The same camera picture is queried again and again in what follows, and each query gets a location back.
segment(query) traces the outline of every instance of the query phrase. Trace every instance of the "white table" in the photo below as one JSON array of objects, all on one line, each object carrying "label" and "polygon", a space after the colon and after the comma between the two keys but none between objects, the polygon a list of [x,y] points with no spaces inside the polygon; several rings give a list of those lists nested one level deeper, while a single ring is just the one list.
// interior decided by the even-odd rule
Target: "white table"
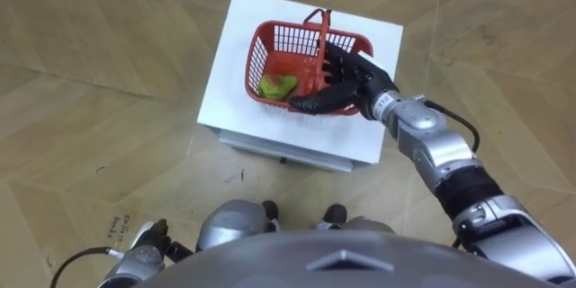
[{"label": "white table", "polygon": [[[231,0],[197,121],[215,130],[220,142],[239,149],[347,172],[355,165],[377,164],[384,137],[380,123],[359,113],[288,112],[246,93],[246,61],[258,25],[269,20],[302,23],[314,9],[286,0]],[[332,12],[331,28],[364,35],[373,45],[374,58],[394,77],[402,26]]]}]

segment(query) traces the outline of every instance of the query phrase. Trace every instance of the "red plastic basket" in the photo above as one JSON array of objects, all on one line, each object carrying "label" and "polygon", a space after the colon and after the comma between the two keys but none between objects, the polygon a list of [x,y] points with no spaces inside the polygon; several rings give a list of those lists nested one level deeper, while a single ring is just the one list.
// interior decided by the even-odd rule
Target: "red plastic basket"
[{"label": "red plastic basket", "polygon": [[[321,14],[322,24],[310,22]],[[286,101],[261,97],[258,83],[264,75],[298,77],[298,85],[290,95],[311,95],[327,86],[322,71],[324,48],[329,41],[348,52],[362,50],[372,55],[372,44],[352,32],[331,30],[330,10],[316,9],[303,24],[289,22],[264,22],[256,29],[246,64],[246,91],[254,100],[294,111]],[[354,106],[334,112],[340,115],[358,113]]]}]

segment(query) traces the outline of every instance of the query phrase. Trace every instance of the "green object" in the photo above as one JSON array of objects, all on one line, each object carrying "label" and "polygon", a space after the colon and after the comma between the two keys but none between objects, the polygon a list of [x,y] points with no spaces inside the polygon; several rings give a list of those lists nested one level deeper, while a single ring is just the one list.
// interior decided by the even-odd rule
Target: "green object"
[{"label": "green object", "polygon": [[282,101],[297,85],[296,76],[262,76],[258,94],[266,99]]}]

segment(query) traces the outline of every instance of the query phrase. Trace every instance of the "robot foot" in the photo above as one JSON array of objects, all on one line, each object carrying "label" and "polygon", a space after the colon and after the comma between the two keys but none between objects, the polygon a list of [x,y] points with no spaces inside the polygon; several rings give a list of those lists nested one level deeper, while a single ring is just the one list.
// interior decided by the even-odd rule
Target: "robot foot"
[{"label": "robot foot", "polygon": [[280,231],[280,210],[278,205],[273,201],[262,202],[264,206],[266,218],[268,220],[268,225],[266,227],[266,233]]},{"label": "robot foot", "polygon": [[346,207],[339,203],[335,203],[328,207],[322,217],[320,224],[316,225],[317,230],[340,230],[342,225],[346,223],[348,211]]}]

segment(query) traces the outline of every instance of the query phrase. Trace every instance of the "robot forearm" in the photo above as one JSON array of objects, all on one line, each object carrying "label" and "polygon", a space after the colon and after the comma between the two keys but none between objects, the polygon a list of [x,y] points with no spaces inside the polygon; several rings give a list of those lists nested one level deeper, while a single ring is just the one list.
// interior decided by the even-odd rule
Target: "robot forearm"
[{"label": "robot forearm", "polygon": [[463,137],[425,100],[388,91],[374,100],[373,116],[414,163],[464,248],[541,280],[573,278],[576,268],[562,247],[500,190]]}]

